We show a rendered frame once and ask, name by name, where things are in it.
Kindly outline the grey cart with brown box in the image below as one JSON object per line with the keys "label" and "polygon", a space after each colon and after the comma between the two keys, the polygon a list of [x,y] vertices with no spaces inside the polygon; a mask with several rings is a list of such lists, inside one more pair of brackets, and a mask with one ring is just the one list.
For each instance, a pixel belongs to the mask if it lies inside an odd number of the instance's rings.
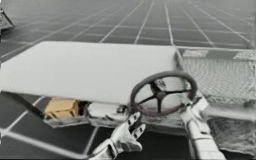
{"label": "grey cart with brown box", "polygon": [[[24,103],[24,94],[130,106],[132,89],[163,71],[182,71],[174,46],[41,42],[0,67],[0,93]],[[179,78],[156,81],[162,90],[186,89]],[[152,95],[144,86],[136,101]]]}

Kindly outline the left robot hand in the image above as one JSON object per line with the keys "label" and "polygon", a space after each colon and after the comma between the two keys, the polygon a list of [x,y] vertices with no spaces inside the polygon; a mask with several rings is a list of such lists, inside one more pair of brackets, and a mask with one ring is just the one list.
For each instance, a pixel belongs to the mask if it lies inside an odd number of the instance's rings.
{"label": "left robot hand", "polygon": [[141,114],[139,112],[132,114],[111,134],[110,140],[118,153],[140,152],[143,150],[143,147],[141,143],[138,142],[138,139],[146,130],[146,125],[140,124],[133,131],[130,131],[130,128],[139,120],[140,116]]}

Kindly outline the dark steering wheel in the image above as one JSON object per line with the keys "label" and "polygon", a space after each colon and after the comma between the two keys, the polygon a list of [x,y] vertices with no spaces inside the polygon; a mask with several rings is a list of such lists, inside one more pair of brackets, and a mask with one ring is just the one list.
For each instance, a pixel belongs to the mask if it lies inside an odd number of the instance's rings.
{"label": "dark steering wheel", "polygon": [[[172,91],[162,90],[160,87],[157,86],[156,81],[160,80],[160,79],[164,79],[164,78],[182,79],[184,82],[188,82],[190,84],[191,88],[190,89],[182,89],[182,90],[172,90]],[[136,101],[137,94],[146,85],[150,86],[152,95],[148,98],[141,100],[140,102],[137,102]],[[189,101],[194,102],[196,99],[197,91],[198,91],[198,85],[197,85],[195,79],[188,73],[183,72],[183,71],[163,71],[163,72],[153,74],[153,75],[143,79],[132,89],[132,92],[130,95],[130,106],[134,110],[141,112],[145,116],[152,116],[152,117],[165,116],[168,114],[175,113],[180,108],[185,107],[185,103],[181,102],[179,105],[176,105],[169,109],[163,110],[162,104],[163,104],[164,99],[168,95],[188,93],[187,99]],[[155,99],[157,101],[157,111],[156,112],[149,111],[142,106],[143,103],[145,103],[149,100],[152,100],[152,99]]]}

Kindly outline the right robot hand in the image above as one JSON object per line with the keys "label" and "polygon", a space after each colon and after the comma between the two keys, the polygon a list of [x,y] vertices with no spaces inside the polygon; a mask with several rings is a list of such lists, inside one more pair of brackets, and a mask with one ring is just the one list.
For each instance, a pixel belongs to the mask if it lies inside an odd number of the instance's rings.
{"label": "right robot hand", "polygon": [[179,112],[180,117],[185,125],[190,121],[202,123],[204,121],[202,112],[208,107],[209,103],[201,96],[197,97],[193,102],[187,103]]}

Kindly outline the grey mesh tray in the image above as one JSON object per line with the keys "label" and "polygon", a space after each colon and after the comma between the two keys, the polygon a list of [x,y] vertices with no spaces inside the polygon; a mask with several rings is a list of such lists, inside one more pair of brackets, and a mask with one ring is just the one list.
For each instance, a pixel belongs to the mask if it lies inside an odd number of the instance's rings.
{"label": "grey mesh tray", "polygon": [[254,50],[180,49],[184,69],[210,99],[223,102],[256,101]]}

